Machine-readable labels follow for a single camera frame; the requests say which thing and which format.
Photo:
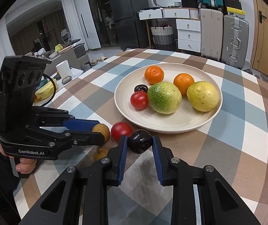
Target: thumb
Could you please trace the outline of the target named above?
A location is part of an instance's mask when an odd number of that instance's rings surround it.
[[[3,150],[3,148],[2,148],[2,145],[0,144],[0,153],[3,155],[3,156],[5,156],[5,157],[10,157],[10,158],[14,158],[14,157],[11,157],[11,156],[8,156],[5,152],[4,152],[4,150]]]

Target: checkered tablecloth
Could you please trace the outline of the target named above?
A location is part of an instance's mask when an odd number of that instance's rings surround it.
[[[187,133],[159,134],[162,144],[189,165],[213,165],[261,224],[268,225],[268,84],[262,80],[201,57],[135,49],[99,62],[57,92],[49,107],[68,110],[79,119],[99,120],[109,128],[119,121],[128,122],[114,104],[117,84],[140,67],[161,63],[199,68],[216,81],[223,94],[222,108],[211,122]],[[115,145],[110,139],[105,148]],[[87,167],[94,153],[95,147],[73,146],[21,180],[14,193],[21,217],[66,167]],[[172,187],[160,186],[152,152],[129,152],[122,185],[108,190],[109,224],[167,225],[171,209]]]

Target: sliding door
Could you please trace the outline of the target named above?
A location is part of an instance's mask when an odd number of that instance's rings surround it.
[[[88,0],[74,0],[80,24],[89,49],[100,48]]]

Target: woven basket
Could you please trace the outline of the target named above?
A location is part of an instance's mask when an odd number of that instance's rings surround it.
[[[151,31],[155,44],[169,45],[173,44],[175,41],[173,26],[163,24],[157,27],[156,25],[155,27],[151,27]]]

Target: black refrigerator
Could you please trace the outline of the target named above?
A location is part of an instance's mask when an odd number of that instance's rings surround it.
[[[149,7],[148,0],[109,0],[121,49],[148,46],[146,22],[138,12]]]

